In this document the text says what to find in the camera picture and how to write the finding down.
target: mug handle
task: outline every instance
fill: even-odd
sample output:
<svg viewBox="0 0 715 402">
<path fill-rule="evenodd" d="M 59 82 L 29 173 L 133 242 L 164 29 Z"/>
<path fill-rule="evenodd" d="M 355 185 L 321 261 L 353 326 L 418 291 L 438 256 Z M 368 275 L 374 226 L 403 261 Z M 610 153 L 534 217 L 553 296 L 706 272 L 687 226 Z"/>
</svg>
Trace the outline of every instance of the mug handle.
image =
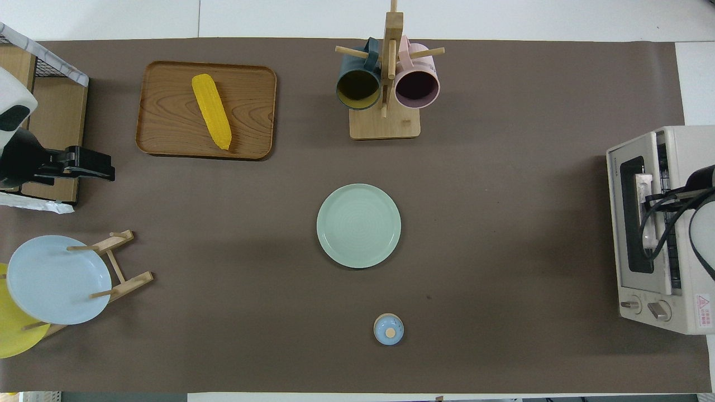
<svg viewBox="0 0 715 402">
<path fill-rule="evenodd" d="M 398 55 L 404 69 L 411 69 L 415 66 L 412 64 L 412 59 L 410 58 L 410 40 L 407 39 L 407 35 L 403 35 L 402 39 L 400 39 L 400 51 Z"/>
<path fill-rule="evenodd" d="M 380 56 L 380 53 L 378 52 L 378 40 L 373 38 L 372 36 L 368 39 L 367 44 L 365 44 L 365 48 L 363 49 L 365 52 L 368 53 L 367 59 L 365 59 L 365 69 L 372 71 L 375 69 L 375 65 L 378 63 L 378 57 Z"/>
</svg>

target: mug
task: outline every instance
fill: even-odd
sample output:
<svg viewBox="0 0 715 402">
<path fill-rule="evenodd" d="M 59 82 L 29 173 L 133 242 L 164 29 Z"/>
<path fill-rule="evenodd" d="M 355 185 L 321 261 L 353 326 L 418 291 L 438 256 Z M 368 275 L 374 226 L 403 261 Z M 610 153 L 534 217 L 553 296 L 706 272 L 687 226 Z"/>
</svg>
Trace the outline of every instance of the mug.
<svg viewBox="0 0 715 402">
<path fill-rule="evenodd" d="M 335 93 L 342 104 L 351 109 L 367 109 L 380 98 L 381 71 L 378 46 L 378 40 L 371 37 L 365 47 L 354 48 L 367 52 L 367 59 L 349 54 L 342 56 Z"/>
<path fill-rule="evenodd" d="M 427 50 L 427 46 L 411 44 L 403 35 L 398 52 L 399 63 L 395 67 L 395 98 L 401 105 L 411 109 L 429 106 L 440 94 L 434 57 L 410 59 L 410 53 L 422 50 Z"/>
</svg>

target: light blue plate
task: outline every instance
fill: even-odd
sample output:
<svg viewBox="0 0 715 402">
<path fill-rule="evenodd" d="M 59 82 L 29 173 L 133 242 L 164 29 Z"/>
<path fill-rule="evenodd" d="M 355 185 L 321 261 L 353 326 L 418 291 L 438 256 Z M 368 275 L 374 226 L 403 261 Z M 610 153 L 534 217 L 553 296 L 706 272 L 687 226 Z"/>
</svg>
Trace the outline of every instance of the light blue plate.
<svg viewBox="0 0 715 402">
<path fill-rule="evenodd" d="M 350 268 L 381 263 L 400 240 L 400 211 L 377 187 L 346 185 L 332 192 L 317 213 L 317 237 L 323 250 Z"/>
<path fill-rule="evenodd" d="M 112 288 L 107 265 L 85 245 L 64 236 L 40 236 L 18 247 L 7 266 L 7 288 L 15 303 L 45 323 L 79 324 L 102 312 L 109 296 L 92 293 Z"/>
<path fill-rule="evenodd" d="M 378 341 L 387 346 L 398 344 L 405 335 L 405 326 L 402 324 L 402 320 L 391 313 L 385 313 L 378 317 L 373 330 Z"/>
</svg>

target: warning label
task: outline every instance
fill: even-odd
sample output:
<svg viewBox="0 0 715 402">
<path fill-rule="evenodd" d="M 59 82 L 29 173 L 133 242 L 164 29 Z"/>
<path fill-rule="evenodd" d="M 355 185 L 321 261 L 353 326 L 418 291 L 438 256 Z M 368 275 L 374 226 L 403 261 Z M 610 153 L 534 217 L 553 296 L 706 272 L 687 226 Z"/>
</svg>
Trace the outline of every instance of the warning label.
<svg viewBox="0 0 715 402">
<path fill-rule="evenodd" d="M 695 295 L 695 306 L 698 313 L 698 326 L 700 328 L 712 328 L 713 323 L 710 317 L 710 295 L 699 293 Z"/>
</svg>

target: wooden tray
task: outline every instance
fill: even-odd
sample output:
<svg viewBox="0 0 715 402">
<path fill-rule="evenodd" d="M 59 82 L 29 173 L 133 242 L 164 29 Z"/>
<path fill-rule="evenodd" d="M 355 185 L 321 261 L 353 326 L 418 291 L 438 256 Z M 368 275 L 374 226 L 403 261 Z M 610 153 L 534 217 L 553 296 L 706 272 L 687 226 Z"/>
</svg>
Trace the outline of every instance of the wooden tray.
<svg viewBox="0 0 715 402">
<path fill-rule="evenodd" d="M 191 87 L 209 74 L 226 109 L 228 150 L 211 139 Z M 258 160 L 273 145 L 276 76 L 262 66 L 153 62 L 144 71 L 137 146 L 151 155 Z"/>
</svg>

